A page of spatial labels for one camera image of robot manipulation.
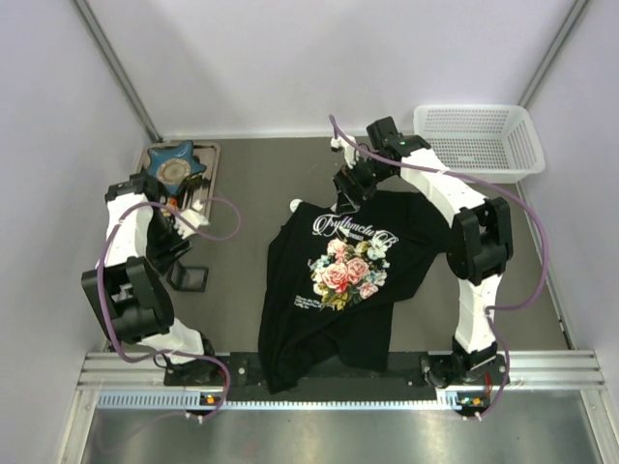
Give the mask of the white round brooch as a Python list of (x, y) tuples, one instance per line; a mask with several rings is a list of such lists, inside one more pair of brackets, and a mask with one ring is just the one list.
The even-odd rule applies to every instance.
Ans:
[(294, 200), (292, 200), (290, 202), (290, 204), (289, 204), (290, 211), (292, 213), (295, 213), (297, 211), (298, 207), (301, 205), (301, 203), (302, 203), (301, 199), (294, 199)]

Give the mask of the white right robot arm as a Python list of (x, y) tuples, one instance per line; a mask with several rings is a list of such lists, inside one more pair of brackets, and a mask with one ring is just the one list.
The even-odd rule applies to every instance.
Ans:
[(493, 306), (514, 252), (509, 204), (471, 188), (427, 141), (403, 135), (390, 117), (368, 126), (370, 149), (339, 127), (333, 131), (331, 147), (344, 155), (344, 166), (335, 177), (339, 208), (359, 208), (380, 182), (398, 176), (420, 192), (449, 226), (446, 259), (458, 279), (458, 322), (451, 354), (422, 358), (426, 381), (447, 388), (484, 376), (497, 356)]

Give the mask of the black floral t-shirt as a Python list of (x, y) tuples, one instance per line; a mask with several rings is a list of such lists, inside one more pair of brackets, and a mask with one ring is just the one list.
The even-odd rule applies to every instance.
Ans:
[(354, 214), (300, 203), (268, 247), (258, 356), (269, 392), (333, 356), (385, 371), (394, 305), (414, 297), (449, 235), (417, 192), (380, 190)]

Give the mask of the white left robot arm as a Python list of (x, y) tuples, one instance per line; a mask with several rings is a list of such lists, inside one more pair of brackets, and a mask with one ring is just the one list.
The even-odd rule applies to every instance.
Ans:
[(195, 229), (207, 224), (203, 205), (178, 210), (164, 185), (133, 174), (110, 186), (106, 252), (95, 269), (81, 276), (81, 287), (108, 339), (156, 352), (167, 385), (205, 385), (220, 368), (203, 333), (174, 314), (163, 276), (181, 270), (179, 259), (192, 245)]

